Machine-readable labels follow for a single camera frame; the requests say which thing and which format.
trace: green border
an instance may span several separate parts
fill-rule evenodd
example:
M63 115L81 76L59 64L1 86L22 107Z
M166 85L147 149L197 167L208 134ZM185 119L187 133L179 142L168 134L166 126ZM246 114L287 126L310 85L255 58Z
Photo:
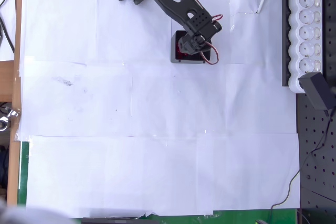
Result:
M20 189L17 194L18 205L27 203L27 179L29 164L29 143L21 142L20 155ZM214 211L213 215L200 216L156 216L149 215L142 219L158 220L160 224L254 224L255 220L267 221L267 210L244 210L244 211ZM272 224L297 224L296 209L273 210Z
M21 142L20 154L20 179L19 189L17 190L17 204L26 205L27 203L27 181L28 181L28 164L29 164L29 142Z

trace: power strip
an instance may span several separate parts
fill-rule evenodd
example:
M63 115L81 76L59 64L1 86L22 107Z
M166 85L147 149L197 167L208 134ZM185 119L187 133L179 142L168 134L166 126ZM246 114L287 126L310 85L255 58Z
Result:
M322 73L322 0L288 0L288 5L291 10L288 86L294 93L304 93L299 78L309 72Z

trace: wooden edge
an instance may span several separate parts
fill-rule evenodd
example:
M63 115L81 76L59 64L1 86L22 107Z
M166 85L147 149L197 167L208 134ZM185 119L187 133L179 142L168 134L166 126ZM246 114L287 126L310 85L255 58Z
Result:
M14 62L0 61L0 101L12 102Z
M21 112L21 78L19 76L20 66L20 39L21 39L21 10L22 0L16 0L16 34L14 52L14 75L13 75L13 96L12 108ZM10 128L9 144L9 169L8 169L8 189L7 204L17 205L17 190L19 181L19 161L20 161L20 142L17 141L17 131L19 118L13 118Z

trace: robotic arm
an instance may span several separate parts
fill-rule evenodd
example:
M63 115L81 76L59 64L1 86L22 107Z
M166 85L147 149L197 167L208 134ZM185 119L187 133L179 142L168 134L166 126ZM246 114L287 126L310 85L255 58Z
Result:
M133 1L137 5L144 0ZM180 2L173 0L155 0L155 2L168 16L183 26L186 31L186 33L184 33L185 35L178 39L177 45L175 45L174 41L172 42L175 48L174 53L178 52L182 57L199 54L201 56L199 61L210 63L209 54L207 59L203 53L209 52L211 48L214 48L211 44L211 38L219 32L222 27L220 23L217 22L221 17L215 20L213 20L213 18L221 15L212 17L198 0L180 0Z

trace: black pegboard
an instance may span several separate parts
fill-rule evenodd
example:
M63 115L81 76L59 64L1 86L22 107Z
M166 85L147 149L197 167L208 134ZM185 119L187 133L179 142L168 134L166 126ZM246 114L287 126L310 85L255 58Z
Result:
M336 203L323 197L316 197L316 193L301 188L302 213L311 224L336 224Z
M323 75L336 87L336 0L323 0ZM315 110L305 94L297 95L297 127L300 165L327 128L329 118ZM336 223L336 116L330 123L325 145L310 154L300 173L301 207L316 218L311 223Z

